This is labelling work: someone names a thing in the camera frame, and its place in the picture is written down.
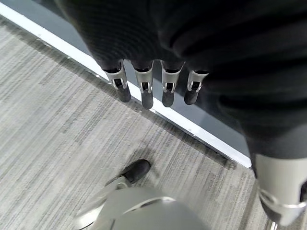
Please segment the striped carpet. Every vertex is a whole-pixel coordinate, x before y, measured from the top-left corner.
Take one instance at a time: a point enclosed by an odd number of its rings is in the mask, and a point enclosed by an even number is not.
[[[0,229],[71,230],[77,210],[138,158],[137,186],[161,189],[213,230],[261,230],[251,170],[234,165],[0,20]],[[307,216],[288,230],[303,229]]]

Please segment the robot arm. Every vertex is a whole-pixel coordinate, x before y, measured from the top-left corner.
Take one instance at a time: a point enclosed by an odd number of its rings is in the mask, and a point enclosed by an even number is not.
[[[262,206],[288,225],[306,208],[307,3],[302,0],[57,0],[106,72],[130,99],[123,59],[142,104],[153,103],[152,63],[162,60],[171,106],[183,63],[186,104],[204,87],[246,137]]]

